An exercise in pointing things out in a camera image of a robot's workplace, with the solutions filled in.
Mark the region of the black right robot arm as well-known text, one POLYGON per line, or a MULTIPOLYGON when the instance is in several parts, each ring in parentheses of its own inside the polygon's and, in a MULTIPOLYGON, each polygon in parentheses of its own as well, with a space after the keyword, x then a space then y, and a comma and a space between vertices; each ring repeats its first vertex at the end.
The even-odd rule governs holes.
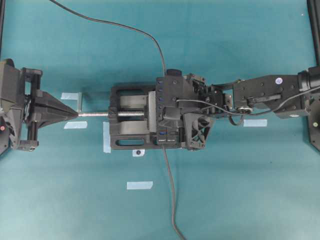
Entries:
POLYGON ((169 148, 200 150, 217 119, 244 119, 254 116, 255 109, 281 119, 309 116, 319 92, 319 67, 211 85, 201 76, 169 69, 156 80, 156 141, 169 148))

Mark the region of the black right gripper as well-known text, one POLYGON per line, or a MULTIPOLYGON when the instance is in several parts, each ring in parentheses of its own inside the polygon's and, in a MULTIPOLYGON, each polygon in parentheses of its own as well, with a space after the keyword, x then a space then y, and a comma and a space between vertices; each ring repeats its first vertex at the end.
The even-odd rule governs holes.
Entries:
MULTIPOLYGON (((183 103, 183 147, 202 150, 216 121, 215 117, 225 117, 227 111, 232 109, 232 98, 224 93, 232 88, 232 84, 206 85, 203 77, 192 73, 185 75, 184 79, 191 87, 191 93, 186 95, 187 102, 183 103)), ((163 126, 178 128, 180 121, 179 108, 164 108, 161 121, 163 126)))

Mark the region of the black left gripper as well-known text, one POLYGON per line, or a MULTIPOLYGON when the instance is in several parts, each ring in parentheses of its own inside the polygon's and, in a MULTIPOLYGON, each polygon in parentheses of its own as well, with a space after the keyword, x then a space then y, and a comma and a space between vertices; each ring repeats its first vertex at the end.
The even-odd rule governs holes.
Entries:
POLYGON ((40 90, 43 72, 38 69, 23 67, 20 70, 19 82, 23 85, 23 106, 19 116, 19 132, 15 133, 16 140, 12 140, 14 150, 32 152, 39 146, 38 128, 43 128, 59 122, 73 120, 78 113, 59 99, 40 90), (32 120, 35 106, 57 115, 44 115, 40 119, 32 120), (27 127, 27 139, 21 140, 22 124, 27 127))

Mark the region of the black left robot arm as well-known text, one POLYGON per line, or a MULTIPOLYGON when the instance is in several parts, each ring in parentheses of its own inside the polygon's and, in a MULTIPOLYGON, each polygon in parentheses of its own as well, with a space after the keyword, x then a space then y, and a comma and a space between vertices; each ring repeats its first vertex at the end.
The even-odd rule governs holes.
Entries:
POLYGON ((43 72, 15 68, 12 59, 0 63, 0 152, 8 148, 32 152, 39 146, 40 128, 69 121, 78 113, 41 90, 43 72))

